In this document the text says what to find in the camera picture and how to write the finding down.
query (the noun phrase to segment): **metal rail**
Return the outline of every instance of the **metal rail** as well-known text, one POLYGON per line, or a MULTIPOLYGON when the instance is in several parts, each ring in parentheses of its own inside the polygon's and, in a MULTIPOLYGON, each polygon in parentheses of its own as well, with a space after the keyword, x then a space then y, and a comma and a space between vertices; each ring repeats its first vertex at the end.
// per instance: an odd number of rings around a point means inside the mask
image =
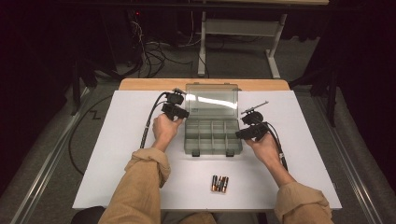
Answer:
POLYGON ((318 98, 313 97, 314 103, 317 108, 320 110, 320 114, 323 118, 323 121, 326 123, 327 128, 329 129, 332 140, 336 144, 336 148, 338 149, 339 156, 342 160, 343 166, 346 170, 346 176, 349 179, 349 182, 355 191, 356 197, 358 198, 359 203, 361 204, 361 208, 363 210, 364 215, 369 223, 371 224, 382 224, 382 219, 378 212, 376 211, 375 205, 371 199, 369 192, 363 181, 361 180, 361 176, 358 173, 356 167, 353 165, 352 160, 350 159, 347 149, 341 141, 338 132, 334 129, 334 127, 330 124, 326 117, 326 108, 324 103, 318 98))
MULTIPOLYGON (((84 108, 92 95, 92 91, 85 88, 84 92, 81 94, 81 108, 84 108)), ((43 194, 46 186, 50 182, 50 178, 57 167, 59 159, 62 157, 64 150, 66 149, 67 141, 70 137, 73 127, 76 125, 79 117, 81 116, 81 110, 79 110, 75 116, 73 116, 68 122, 67 127, 61 134, 58 142, 56 143, 54 149, 48 155, 47 159, 44 161, 40 171, 38 172, 35 181, 27 192, 25 198, 23 199, 17 213, 11 220, 11 224, 15 223, 28 223, 30 216, 35 211, 35 206, 38 204, 41 195, 43 194)))

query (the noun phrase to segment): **black device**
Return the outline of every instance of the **black device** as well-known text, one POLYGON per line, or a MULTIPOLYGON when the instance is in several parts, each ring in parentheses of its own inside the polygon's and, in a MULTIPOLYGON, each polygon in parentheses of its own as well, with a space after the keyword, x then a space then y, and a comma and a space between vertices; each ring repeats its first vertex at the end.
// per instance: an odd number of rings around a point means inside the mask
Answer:
POLYGON ((163 109, 162 112, 168 117, 170 120, 174 120, 175 116, 180 118, 180 119, 186 119, 189 117, 189 112, 187 112, 185 109, 180 108, 178 105, 181 105, 184 101, 184 97, 182 94, 185 94, 184 91, 182 91, 179 88, 173 89, 173 92, 163 92, 158 96, 157 100, 154 103, 154 106, 151 108, 151 112, 148 115, 148 121, 146 123, 145 131, 143 131, 143 137, 142 137, 142 142, 140 143, 140 148, 145 147, 146 143, 146 137, 148 135, 149 131, 149 125, 151 122, 151 116, 152 113, 154 112, 154 109, 160 105, 163 104, 163 109), (165 96, 167 99, 166 102, 161 102, 158 103, 161 99, 161 97, 165 96))
POLYGON ((166 104, 163 104, 162 112, 168 117, 170 120, 174 120, 175 117, 180 119, 186 119, 189 117, 190 112, 185 109, 180 108, 177 105, 181 105, 184 101, 183 91, 176 88, 174 92, 166 94, 166 104))
POLYGON ((249 127, 236 132, 236 137, 245 140, 255 138, 256 141, 259 141, 267 132, 270 131, 268 123, 262 122, 264 120, 262 114, 258 111, 254 111, 255 108, 266 104, 268 104, 268 101, 263 104, 253 106, 241 113, 246 113, 241 120, 244 121, 244 124, 249 125, 249 127))
POLYGON ((246 115, 243 118, 241 118, 241 120, 244 121, 244 124, 249 125, 249 127, 246 129, 242 129, 236 132, 235 134, 236 137, 241 139, 248 140, 254 138, 255 141, 259 141, 264 137, 266 133, 270 133, 274 137, 274 140, 276 142, 276 147, 279 152, 279 158, 282 162, 282 165, 283 167, 285 167, 286 170, 288 170, 288 165, 286 164, 285 155, 283 154, 282 146, 280 145, 279 137, 277 136, 274 127, 270 123, 263 121, 264 118, 260 112, 254 111, 255 108, 266 104, 268 104, 268 101, 264 102, 263 104, 253 106, 250 109, 247 109, 244 112, 242 112, 241 114, 246 113, 246 115))

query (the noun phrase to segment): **metal frame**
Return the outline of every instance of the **metal frame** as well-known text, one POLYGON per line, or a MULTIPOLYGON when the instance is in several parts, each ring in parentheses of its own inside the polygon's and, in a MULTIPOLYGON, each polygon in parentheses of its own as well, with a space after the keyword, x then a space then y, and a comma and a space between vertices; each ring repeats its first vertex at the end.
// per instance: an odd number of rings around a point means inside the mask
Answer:
POLYGON ((81 116, 81 109, 89 102, 91 98, 92 91, 88 87, 85 88, 84 92, 81 94, 81 107, 76 112, 74 116, 70 118, 69 124, 64 129, 64 132, 58 139, 54 149, 48 155, 44 164, 42 165, 40 171, 38 172, 34 183, 30 187, 27 192, 25 198, 23 199, 20 207, 18 208, 17 213, 14 218, 11 220, 11 224, 14 223, 28 223, 30 216, 35 211, 35 206, 38 204, 38 201, 41 198, 46 186, 50 182, 50 178, 55 171, 55 168, 58 165, 58 162, 62 155, 64 154, 65 149, 67 148, 67 141, 71 136, 71 132, 78 120, 81 116))
POLYGON ((265 55, 270 66, 272 78, 280 78, 274 58, 277 45, 285 26, 287 14, 282 14, 279 21, 239 21, 239 20, 207 20, 206 12, 202 13, 201 22, 201 47, 198 60, 198 77, 205 76, 206 70, 206 34, 221 35, 255 35, 270 36, 273 43, 270 49, 265 51, 265 55))
POLYGON ((361 175, 357 171, 356 167, 353 165, 352 160, 350 159, 349 153, 346 147, 343 145, 341 138, 338 132, 334 129, 334 127, 330 124, 330 122, 326 118, 326 108, 320 97, 313 97, 314 104, 317 106, 320 114, 323 118, 323 122, 326 123, 328 130, 332 135, 332 140, 334 141, 338 155, 341 158, 344 169, 346 170, 346 176, 349 179, 350 185, 352 186, 356 198, 361 204, 361 209, 363 210, 364 215, 366 215, 367 221, 370 224, 382 224, 383 221, 381 216, 378 214, 377 209, 373 203, 373 200, 361 179, 361 175))

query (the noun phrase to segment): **wooden table edge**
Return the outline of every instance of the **wooden table edge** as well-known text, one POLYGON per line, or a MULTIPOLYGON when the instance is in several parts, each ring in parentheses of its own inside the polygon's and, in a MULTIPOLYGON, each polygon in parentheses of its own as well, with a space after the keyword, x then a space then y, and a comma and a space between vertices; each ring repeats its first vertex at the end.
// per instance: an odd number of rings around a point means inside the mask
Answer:
POLYGON ((173 88, 186 90, 186 84, 237 84, 242 91, 289 91, 283 79, 228 79, 228 78, 125 78, 120 91, 171 91, 173 88))

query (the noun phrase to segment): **white paper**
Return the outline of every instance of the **white paper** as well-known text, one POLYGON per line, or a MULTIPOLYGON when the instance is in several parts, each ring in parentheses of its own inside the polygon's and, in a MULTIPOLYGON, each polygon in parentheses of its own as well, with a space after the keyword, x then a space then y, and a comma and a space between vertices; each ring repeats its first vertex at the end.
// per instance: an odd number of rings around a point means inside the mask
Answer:
MULTIPOLYGON (((115 92, 73 208, 108 205, 132 152, 139 149, 149 111, 160 93, 115 92)), ((294 92, 240 91, 238 94, 239 112, 269 101, 256 111, 276 128, 290 173, 300 183, 322 190, 332 209, 341 208, 294 92)), ((157 108, 153 118, 160 113, 161 109, 157 108)), ((247 127, 242 120, 239 123, 240 129, 247 127)), ((146 147, 150 147, 153 141, 150 129, 146 147)), ((166 151, 172 173, 161 189, 161 208, 210 211, 274 209, 278 187, 252 149, 242 142, 241 154, 233 158, 222 155, 194 158, 184 153, 182 124, 166 151), (212 175, 229 177, 225 194, 210 190, 212 175)))

